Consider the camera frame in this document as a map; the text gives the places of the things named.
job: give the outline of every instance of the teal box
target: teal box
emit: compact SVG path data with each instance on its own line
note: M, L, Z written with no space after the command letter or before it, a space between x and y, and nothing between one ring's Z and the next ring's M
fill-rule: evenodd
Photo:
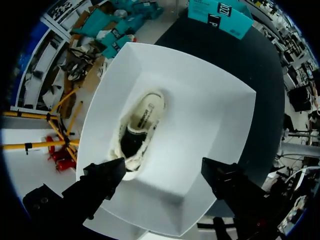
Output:
M126 24L129 29L132 30L132 34L136 33L145 23L144 16L142 14L130 15L126 18Z
M131 40L125 35L118 41L114 42L112 45L108 46L101 54L107 59L114 58L118 54L120 49L122 49L122 47L128 42L131 42Z
M254 20L247 6L237 0L190 0L188 17L242 39Z
M105 14L100 9L95 9L87 18L81 29L74 29L76 34L83 34L88 37L95 38L100 30L107 26L110 22L119 23L121 18Z
M109 45L113 44L118 39L122 38L126 31L129 29L127 21L125 19L121 20L115 28L111 30L104 38L101 39L101 43L108 47Z

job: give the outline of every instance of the shoe label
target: shoe label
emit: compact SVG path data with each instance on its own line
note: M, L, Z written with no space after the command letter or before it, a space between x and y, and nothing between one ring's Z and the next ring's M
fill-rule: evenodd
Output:
M146 125L146 123L148 122L148 120L149 120L149 118L150 118L150 115L152 114L155 106L150 103L150 104L148 105L148 108L149 108L149 109L146 109L146 110L144 111L144 114L143 114L142 118L141 118L140 121L139 121L138 128L143 129L143 128L145 127L145 125Z
M113 35L114 35L117 39L121 38L121 34L118 32L117 29L114 28L114 29L112 30L112 33L113 33Z

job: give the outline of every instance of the red object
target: red object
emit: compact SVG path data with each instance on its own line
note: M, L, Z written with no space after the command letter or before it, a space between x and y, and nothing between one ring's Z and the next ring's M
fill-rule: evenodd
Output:
M64 171L68 168L75 168L76 163L71 159L64 159L64 160L59 160L56 162L56 169L58 171Z
M46 136L45 140L47 142L53 142L54 141L54 139L51 136ZM49 154L53 154L55 152L55 146L48 146L48 151L49 151Z
M58 160L68 158L70 158L70 154L65 149L62 149L60 151L52 153L49 159L53 159L54 162L57 162Z

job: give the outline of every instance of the yellow pole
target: yellow pole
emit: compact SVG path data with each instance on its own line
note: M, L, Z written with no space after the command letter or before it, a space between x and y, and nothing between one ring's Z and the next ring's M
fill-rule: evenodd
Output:
M67 129L67 131L66 131L66 134L65 134L66 136L69 136L69 134L70 134L70 132L71 132L71 129L72 129L72 126L73 126L74 123L75 123L76 117L77 117L77 115L79 114L80 109L81 109L83 103L84 103L83 101L79 102L79 105L76 107L75 112L74 112L74 114L73 114L73 116L72 116L72 119L71 119L71 121L70 121L69 127L68 127L68 129Z
M61 99L60 102L58 102L57 105L55 105L51 111L49 112L49 114L52 114L55 110L57 110L57 108L65 101L67 100L68 97L70 97L72 94L74 94L76 91L78 91L80 89L80 87L76 87L75 89L73 89L71 92L69 92L63 99Z
M77 158L76 156L74 155L74 153L70 150L69 147L66 148L66 150L69 152L70 156L72 157L72 159L77 162Z
M69 145L71 145L71 146L79 146L79 140L70 141Z
M9 117L21 117L21 118L30 118L30 119L47 119L47 115L26 113L26 112L20 112L20 116L18 116L17 111L4 111L3 115L9 116ZM50 116L50 119L58 120L58 117Z
M42 147L50 147L50 146L59 146L64 145L65 141L47 141L47 142L31 142L32 147L30 148L42 148ZM6 144L3 145L3 150L9 150L9 149L25 149L26 145L23 144Z
M64 136L59 132L59 129L56 127L56 125L51 120L49 120L48 123L51 125L53 130L56 132L56 134L58 134L58 136L61 139L65 139ZM76 152L76 149L73 146L69 146L69 148L71 148L73 152Z

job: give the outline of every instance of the yellow tripod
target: yellow tripod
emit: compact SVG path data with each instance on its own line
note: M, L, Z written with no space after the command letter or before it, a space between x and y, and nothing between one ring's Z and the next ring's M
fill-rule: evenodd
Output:
M83 102L81 101L79 105L76 107L75 112L72 116L71 122L68 126L66 134L63 134L63 132L60 132L55 123L52 120L58 120L57 116L52 116L51 114L72 94L74 94L76 91L79 90L79 86L73 89L71 92L69 92L61 101L55 105L51 111L47 115L43 114L33 114L33 113L26 113L26 112L17 112L17 111L5 111L3 113L4 116L9 117L20 117L20 118L32 118L32 119L45 119L50 124L50 126L53 128L53 130L56 132L56 134L59 136L61 141L48 141L48 142L28 142L23 144L5 144L2 145L2 149L9 150L9 149L25 149L28 154L28 149L32 148L42 148L42 147L51 147L51 146L59 146L59 145L66 145L66 150L69 152L72 159L76 162L76 149L74 146L79 146L79 140L69 140L69 135L71 132L71 129L73 127L73 124L75 123L76 117L78 113L80 112L80 109L83 105Z

